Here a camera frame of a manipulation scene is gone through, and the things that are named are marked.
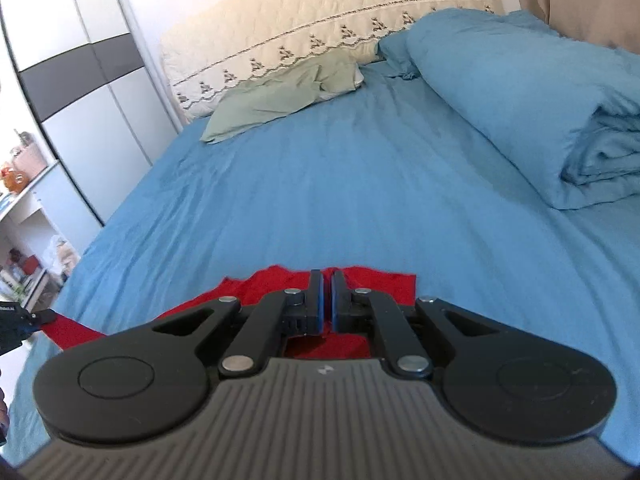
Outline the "person's left hand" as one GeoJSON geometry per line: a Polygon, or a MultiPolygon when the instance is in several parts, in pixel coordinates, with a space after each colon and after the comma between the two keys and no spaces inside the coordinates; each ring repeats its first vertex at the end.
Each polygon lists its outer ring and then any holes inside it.
{"type": "Polygon", "coordinates": [[[0,390],[0,442],[6,443],[6,436],[8,435],[10,426],[9,409],[4,402],[4,393],[0,390]]]}

